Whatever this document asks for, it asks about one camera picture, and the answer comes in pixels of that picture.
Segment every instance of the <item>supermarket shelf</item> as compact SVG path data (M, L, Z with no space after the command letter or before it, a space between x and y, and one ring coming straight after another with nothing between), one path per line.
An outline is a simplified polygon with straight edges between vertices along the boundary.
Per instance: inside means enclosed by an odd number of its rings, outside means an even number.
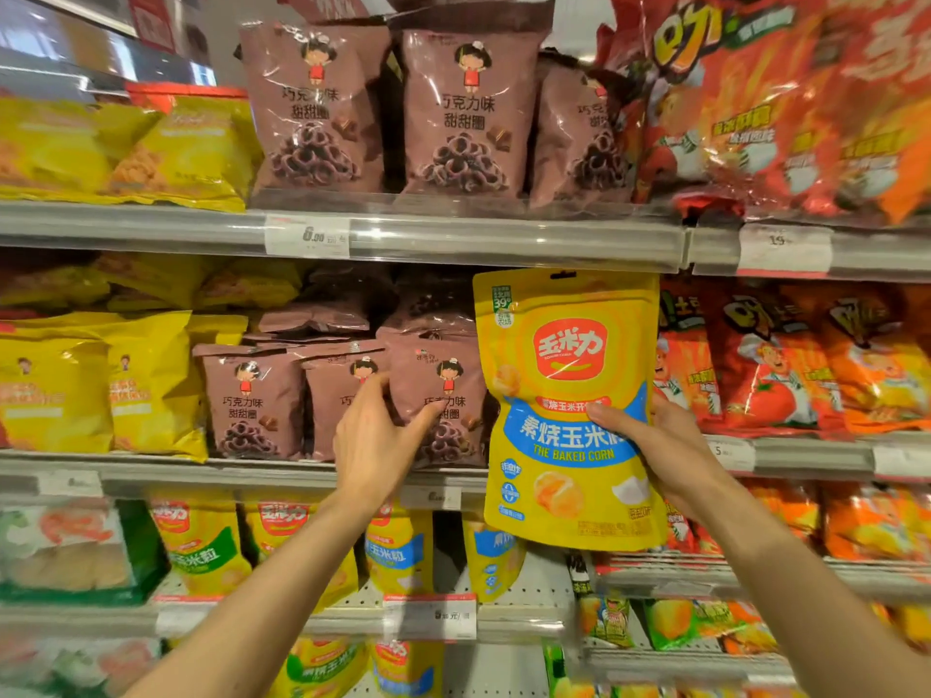
M653 683L658 685L795 686L788 662L777 654L730 656L716 639L699 639L684 647L654 651L640 618L631 611L627 629L633 649L586 638L567 662L574 681Z
M437 589L470 592L468 574L436 553ZM193 629L215 600L180 599L183 586L170 574L148 604L136 608L2 605L0 630L19 629L61 636L183 636ZM479 606L478 639L490 643L521 643L556 638L573 612L575 595L562 552L534 547L527 554L518 580L494 603ZM357 593L312 615L305 632L313 636L382 636L385 613L382 594L366 582Z
M0 245L264 255L266 212L168 206L4 202ZM685 229L668 219L607 221L451 218L379 213L300 213L308 225L349 221L353 259L500 266L599 266L669 271L681 266Z
M331 463L310 460L226 460L210 459L205 464L179 458L154 455L79 455L68 453L31 453L0 450L0 480L4 492L36 494L42 473L93 470L103 491L117 498L140 499L152 486L177 488L222 488L247 499L256 493L317 490L329 492L336 487L336 472ZM408 476L402 495L408 506L438 508L426 504L430 492L440 497L461 498L465 509L481 509L485 499L487 474L484 470L445 469L414 472Z
M348 695L368 698L381 694L371 671L348 692ZM548 698L543 652L539 645L447 645L443 657L443 695L447 698Z
M865 231L834 229L835 279L926 282L931 280L931 233L919 231ZM690 235L686 264L694 273L733 275L740 259L737 226L699 227Z
M607 567L597 568L593 586L611 588L629 598L750 599L731 567L702 555L675 558L614 554ZM888 604L931 602L931 565L896 561L828 565L856 593Z

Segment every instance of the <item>price tag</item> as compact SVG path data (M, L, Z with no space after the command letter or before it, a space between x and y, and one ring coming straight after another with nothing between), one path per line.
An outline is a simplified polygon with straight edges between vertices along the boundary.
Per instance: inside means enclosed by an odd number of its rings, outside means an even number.
M818 226L744 225L738 275L823 278L834 257L832 234L831 228Z
M407 509L446 509L458 512L463 508L462 488L406 485L401 488L401 506Z
M212 605L194 603L159 608L156 616L156 636L163 639L187 636L207 618L212 609Z
M475 595L386 595L383 629L387 639L474 641L479 636Z
M321 213L269 213L265 254L308 259L348 259L352 220Z
M884 443L874 445L873 471L880 478L929 479L931 478L931 449Z
M756 467L756 448L743 438L706 435L705 441L721 465L732 473L752 473Z
M707 583L691 583L689 581L669 581L657 586L653 590L654 598L693 598L696 600L710 600L714 586Z
M103 497L96 470L43 470L35 474L40 495L52 497Z

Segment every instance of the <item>hand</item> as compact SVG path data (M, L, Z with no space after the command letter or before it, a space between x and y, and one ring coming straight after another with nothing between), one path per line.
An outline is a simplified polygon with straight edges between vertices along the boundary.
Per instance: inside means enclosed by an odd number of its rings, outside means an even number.
M413 456L445 400L426 405L407 426L391 422L385 406L388 374L369 377L336 426L336 489L374 514L404 481Z
M736 482L710 451L691 412L665 397L653 397L653 425L621 410L588 405L588 418L629 438L641 450L659 492L683 515L707 526L698 516L722 486Z

